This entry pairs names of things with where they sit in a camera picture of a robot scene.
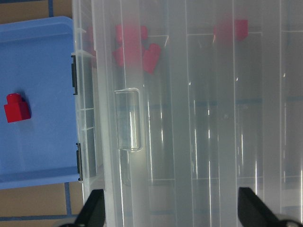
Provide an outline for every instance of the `clear plastic bin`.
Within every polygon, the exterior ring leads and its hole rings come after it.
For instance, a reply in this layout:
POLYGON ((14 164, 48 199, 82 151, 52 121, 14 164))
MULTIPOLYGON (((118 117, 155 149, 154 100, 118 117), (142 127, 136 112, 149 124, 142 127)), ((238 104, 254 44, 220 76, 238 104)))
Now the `clear plastic bin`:
POLYGON ((84 195, 105 187, 108 226, 241 226, 240 186, 303 220, 302 9, 73 1, 84 195))

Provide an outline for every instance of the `brown floor tile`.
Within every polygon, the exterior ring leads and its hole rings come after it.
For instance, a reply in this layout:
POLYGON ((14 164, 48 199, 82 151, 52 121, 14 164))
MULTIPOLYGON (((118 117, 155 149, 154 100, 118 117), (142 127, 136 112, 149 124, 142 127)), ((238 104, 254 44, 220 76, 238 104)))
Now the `brown floor tile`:
POLYGON ((52 227, 58 220, 0 221, 1 227, 52 227))
POLYGON ((66 214, 64 184, 0 190, 0 217, 66 214))
POLYGON ((71 0, 53 0, 53 15, 72 18, 71 0))
POLYGON ((71 213, 79 214, 83 207, 82 184, 70 182, 71 213))
POLYGON ((5 3, 0 7, 0 24, 48 17, 48 1, 5 3))

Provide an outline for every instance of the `blue bin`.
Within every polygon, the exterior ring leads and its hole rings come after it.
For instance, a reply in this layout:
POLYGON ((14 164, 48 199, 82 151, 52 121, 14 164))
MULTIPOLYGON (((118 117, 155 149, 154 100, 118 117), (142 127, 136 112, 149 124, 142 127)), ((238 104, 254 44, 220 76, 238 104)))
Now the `blue bin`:
POLYGON ((72 52, 67 17, 0 25, 0 189, 78 180, 72 52), (31 119, 7 122, 10 93, 31 119))

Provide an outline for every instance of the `black clip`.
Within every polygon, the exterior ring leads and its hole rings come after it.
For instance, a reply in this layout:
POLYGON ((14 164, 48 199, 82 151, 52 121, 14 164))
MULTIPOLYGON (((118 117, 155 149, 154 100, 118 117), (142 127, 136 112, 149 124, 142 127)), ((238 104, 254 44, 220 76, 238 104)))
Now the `black clip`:
POLYGON ((78 149, 77 149, 77 169, 78 174, 80 175, 79 181, 83 181, 83 172, 82 172, 82 158, 81 158, 81 144, 76 143, 78 149))
POLYGON ((73 63, 71 64, 71 79, 72 79, 72 87, 75 88, 74 96, 78 94, 78 87, 77 87, 77 64, 76 64, 76 56, 71 56, 73 59, 73 63))

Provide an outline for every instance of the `red toy block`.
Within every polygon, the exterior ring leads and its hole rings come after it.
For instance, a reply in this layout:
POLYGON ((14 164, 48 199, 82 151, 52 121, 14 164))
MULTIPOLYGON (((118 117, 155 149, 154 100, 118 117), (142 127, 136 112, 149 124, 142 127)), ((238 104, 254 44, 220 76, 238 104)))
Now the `red toy block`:
MULTIPOLYGON (((127 33, 128 33, 129 30, 132 30, 132 28, 129 28, 129 29, 125 30, 125 33, 126 33, 125 34, 125 39, 127 39, 127 36, 128 36, 127 33)), ((146 26, 141 26, 140 30, 141 30, 141 39, 146 40, 147 36, 148 36, 147 27, 146 26)), ((116 26, 116 41, 120 45, 123 42, 122 25, 121 24, 116 26)))
POLYGON ((235 36, 238 41, 248 36, 248 20, 235 20, 235 36))
MULTIPOLYGON (((142 52, 142 55, 145 52, 145 48, 143 45, 141 45, 141 52, 142 52)), ((115 50, 113 52, 113 56, 118 64, 118 66, 123 67, 123 65, 124 65, 123 46, 120 46, 117 50, 115 50)))
POLYGON ((8 104, 4 110, 8 123, 30 119, 30 112, 26 102, 22 101, 21 95, 14 93, 6 97, 8 104))
POLYGON ((151 44, 148 50, 144 52, 143 55, 143 69, 152 74, 155 70, 155 67, 158 63, 159 57, 161 53, 161 48, 157 44, 151 44))

